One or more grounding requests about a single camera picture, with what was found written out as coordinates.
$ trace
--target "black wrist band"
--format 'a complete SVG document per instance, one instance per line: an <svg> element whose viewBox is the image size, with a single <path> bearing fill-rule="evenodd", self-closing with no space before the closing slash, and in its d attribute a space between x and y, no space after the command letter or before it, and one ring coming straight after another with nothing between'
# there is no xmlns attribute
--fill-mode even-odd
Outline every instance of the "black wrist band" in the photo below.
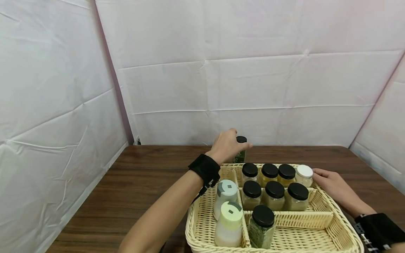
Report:
<svg viewBox="0 0 405 253"><path fill-rule="evenodd" d="M384 213L361 215L354 221L357 233L364 237L363 241L374 246L369 247L369 250L374 250L371 252L387 250L394 243L405 242L405 232Z"/></svg>
<svg viewBox="0 0 405 253"><path fill-rule="evenodd" d="M201 154L197 159L192 162L188 168L197 175L199 175L204 181L206 188L213 187L219 180L219 170L221 166L217 164L211 157Z"/></svg>

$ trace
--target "white fabric wall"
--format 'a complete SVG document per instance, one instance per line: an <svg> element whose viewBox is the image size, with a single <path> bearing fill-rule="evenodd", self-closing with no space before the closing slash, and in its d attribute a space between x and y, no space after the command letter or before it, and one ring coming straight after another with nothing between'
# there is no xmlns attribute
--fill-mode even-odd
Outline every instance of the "white fabric wall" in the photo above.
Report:
<svg viewBox="0 0 405 253"><path fill-rule="evenodd" d="M0 252L44 252L127 145L82 0L0 1Z"/></svg>
<svg viewBox="0 0 405 253"><path fill-rule="evenodd" d="M348 147L405 48L405 2L96 0L142 144Z"/></svg>
<svg viewBox="0 0 405 253"><path fill-rule="evenodd" d="M405 194L405 57L350 149Z"/></svg>

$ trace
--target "hand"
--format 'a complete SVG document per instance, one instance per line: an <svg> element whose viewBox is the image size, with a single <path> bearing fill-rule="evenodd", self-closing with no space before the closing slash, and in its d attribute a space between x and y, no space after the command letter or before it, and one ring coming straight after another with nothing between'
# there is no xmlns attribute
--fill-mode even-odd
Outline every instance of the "hand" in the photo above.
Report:
<svg viewBox="0 0 405 253"><path fill-rule="evenodd" d="M338 173L318 168L313 169L313 172L315 183L326 191L353 218L361 214L369 215L375 213L374 209L362 201Z"/></svg>
<svg viewBox="0 0 405 253"><path fill-rule="evenodd" d="M237 131L234 128L231 128L226 132L221 132L215 139L211 150L206 152L205 155L211 157L214 159L214 161L221 165L242 150L253 147L253 144L248 142L237 142L236 133Z"/></svg>

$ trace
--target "glass jar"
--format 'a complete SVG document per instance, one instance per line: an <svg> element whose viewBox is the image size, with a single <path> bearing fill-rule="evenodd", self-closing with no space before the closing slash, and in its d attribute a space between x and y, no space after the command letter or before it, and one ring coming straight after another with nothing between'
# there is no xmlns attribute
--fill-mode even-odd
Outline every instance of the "glass jar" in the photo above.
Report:
<svg viewBox="0 0 405 253"><path fill-rule="evenodd" d="M289 164L280 165L277 180L283 187L288 187L292 182L295 182L295 169Z"/></svg>
<svg viewBox="0 0 405 253"><path fill-rule="evenodd" d="M262 188L256 181L247 181L243 185L242 205L246 211L252 211L255 206L260 205Z"/></svg>
<svg viewBox="0 0 405 253"><path fill-rule="evenodd" d="M308 189L300 183L291 183L288 186L284 211L305 211L308 207Z"/></svg>
<svg viewBox="0 0 405 253"><path fill-rule="evenodd" d="M259 176L259 184L261 187L266 187L267 182L277 181L278 168L274 164L263 164L262 173Z"/></svg>
<svg viewBox="0 0 405 253"><path fill-rule="evenodd" d="M242 241L243 210L235 202L226 201L221 206L220 218L215 228L214 241L220 247L239 247Z"/></svg>
<svg viewBox="0 0 405 253"><path fill-rule="evenodd" d="M274 230L273 211L264 205L255 207L247 226L252 247L269 249L273 241Z"/></svg>
<svg viewBox="0 0 405 253"><path fill-rule="evenodd" d="M297 174L295 176L295 181L304 185L305 187L312 186L312 175L313 171L311 167L301 164L297 167Z"/></svg>
<svg viewBox="0 0 405 253"><path fill-rule="evenodd" d="M247 138L245 136L236 136L236 141L239 143L247 142ZM237 153L233 159L235 164L242 164L245 162L246 158L246 150L242 150L241 152Z"/></svg>
<svg viewBox="0 0 405 253"><path fill-rule="evenodd" d="M257 166L252 163L245 163L242 166L242 185L245 184L246 181L257 181Z"/></svg>
<svg viewBox="0 0 405 253"><path fill-rule="evenodd" d="M262 194L262 204L268 206L273 211L283 210L284 187L276 181L268 182Z"/></svg>
<svg viewBox="0 0 405 253"><path fill-rule="evenodd" d="M226 201L235 202L237 199L237 192L237 185L229 179L224 179L218 183L217 195L214 202L214 217L216 220L220 217L222 204Z"/></svg>

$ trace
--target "black lid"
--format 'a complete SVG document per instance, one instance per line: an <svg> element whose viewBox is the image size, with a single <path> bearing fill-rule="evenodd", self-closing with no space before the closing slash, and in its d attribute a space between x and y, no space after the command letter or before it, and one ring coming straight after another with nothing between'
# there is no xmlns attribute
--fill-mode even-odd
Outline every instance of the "black lid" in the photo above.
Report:
<svg viewBox="0 0 405 253"><path fill-rule="evenodd" d="M306 200L308 198L308 189L300 183L291 183L288 186L288 194L296 200Z"/></svg>
<svg viewBox="0 0 405 253"><path fill-rule="evenodd" d="M278 168L274 164L263 164L262 174L269 178L275 178L278 175Z"/></svg>
<svg viewBox="0 0 405 253"><path fill-rule="evenodd" d="M274 213L265 205L258 205L253 208L253 220L262 227L271 227L274 224Z"/></svg>
<svg viewBox="0 0 405 253"><path fill-rule="evenodd" d="M270 197L273 198L284 197L284 186L277 181L267 182L265 191Z"/></svg>
<svg viewBox="0 0 405 253"><path fill-rule="evenodd" d="M245 136L236 136L236 141L239 143L247 142L247 138Z"/></svg>
<svg viewBox="0 0 405 253"><path fill-rule="evenodd" d="M295 177L295 169L289 164L279 166L279 175L284 179L293 179Z"/></svg>
<svg viewBox="0 0 405 253"><path fill-rule="evenodd" d="M255 177L257 176L257 166L252 163L245 163L242 166L242 173L248 177Z"/></svg>
<svg viewBox="0 0 405 253"><path fill-rule="evenodd" d="M246 181L243 184L243 193L249 198L258 198L262 194L262 188L256 181Z"/></svg>

